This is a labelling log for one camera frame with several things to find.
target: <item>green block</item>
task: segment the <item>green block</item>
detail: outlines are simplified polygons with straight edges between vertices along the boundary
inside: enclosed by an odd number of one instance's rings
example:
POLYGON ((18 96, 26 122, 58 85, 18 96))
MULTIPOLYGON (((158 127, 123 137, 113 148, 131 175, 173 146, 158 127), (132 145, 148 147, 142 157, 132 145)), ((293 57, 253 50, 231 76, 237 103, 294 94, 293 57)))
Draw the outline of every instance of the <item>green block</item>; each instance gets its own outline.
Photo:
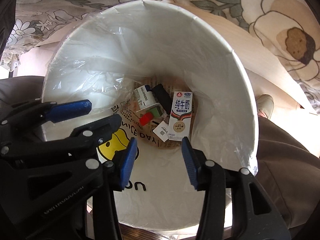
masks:
POLYGON ((162 115, 160 106, 156 106, 154 108, 151 108, 151 109, 149 109, 148 112, 151 112, 153 114, 154 118, 158 118, 158 117, 160 117, 162 115))

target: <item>white milk carton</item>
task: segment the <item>white milk carton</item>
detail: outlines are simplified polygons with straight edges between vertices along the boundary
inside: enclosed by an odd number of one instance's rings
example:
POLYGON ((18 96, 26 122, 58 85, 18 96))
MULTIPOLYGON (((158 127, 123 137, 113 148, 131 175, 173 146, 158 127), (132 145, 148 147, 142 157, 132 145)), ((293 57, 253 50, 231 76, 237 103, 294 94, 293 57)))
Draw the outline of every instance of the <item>white milk carton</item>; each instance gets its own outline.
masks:
POLYGON ((169 140, 181 141, 189 136, 192 96, 192 92, 174 92, 167 133, 169 140))

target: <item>white paper tag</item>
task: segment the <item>white paper tag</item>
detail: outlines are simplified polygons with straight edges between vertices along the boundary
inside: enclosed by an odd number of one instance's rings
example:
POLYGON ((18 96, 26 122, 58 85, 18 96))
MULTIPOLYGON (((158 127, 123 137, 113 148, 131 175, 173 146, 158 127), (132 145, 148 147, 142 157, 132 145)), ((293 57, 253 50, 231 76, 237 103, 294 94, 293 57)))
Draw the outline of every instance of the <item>white paper tag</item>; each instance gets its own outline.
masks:
POLYGON ((168 124, 165 121, 162 121, 156 128, 153 129, 153 132, 163 141, 168 140, 168 124))

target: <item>clear plastic liner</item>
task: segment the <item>clear plastic liner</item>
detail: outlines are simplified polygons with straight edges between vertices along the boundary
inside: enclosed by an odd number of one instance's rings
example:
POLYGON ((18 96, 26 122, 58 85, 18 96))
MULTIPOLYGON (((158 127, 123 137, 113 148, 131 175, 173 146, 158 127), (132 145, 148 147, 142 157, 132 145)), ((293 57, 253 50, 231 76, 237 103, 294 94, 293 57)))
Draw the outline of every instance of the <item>clear plastic liner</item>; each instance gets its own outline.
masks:
POLYGON ((132 187, 115 193, 119 221, 174 231, 199 223, 204 194, 191 187, 180 148, 159 148, 159 138, 133 121, 134 111, 131 116, 121 111, 134 82, 157 76, 178 77, 194 93, 194 148, 223 168, 257 173, 257 111, 239 58, 207 23, 157 1, 130 2, 91 15, 61 43, 48 66, 43 101, 89 99, 93 110, 46 124, 44 133, 47 140, 63 138, 86 122, 121 114, 121 129, 128 138, 137 137, 140 154, 132 187))

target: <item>brown flower center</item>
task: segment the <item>brown flower center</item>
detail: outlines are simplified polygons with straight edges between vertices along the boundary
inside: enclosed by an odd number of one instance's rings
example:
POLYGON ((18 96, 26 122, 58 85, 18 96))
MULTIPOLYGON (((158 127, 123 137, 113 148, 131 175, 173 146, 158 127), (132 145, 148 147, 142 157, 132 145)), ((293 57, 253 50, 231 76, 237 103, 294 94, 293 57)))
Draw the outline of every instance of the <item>brown flower center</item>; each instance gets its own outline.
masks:
POLYGON ((297 27, 287 31, 285 44, 290 55, 305 65, 313 59, 313 54, 316 51, 314 39, 305 31, 297 27))

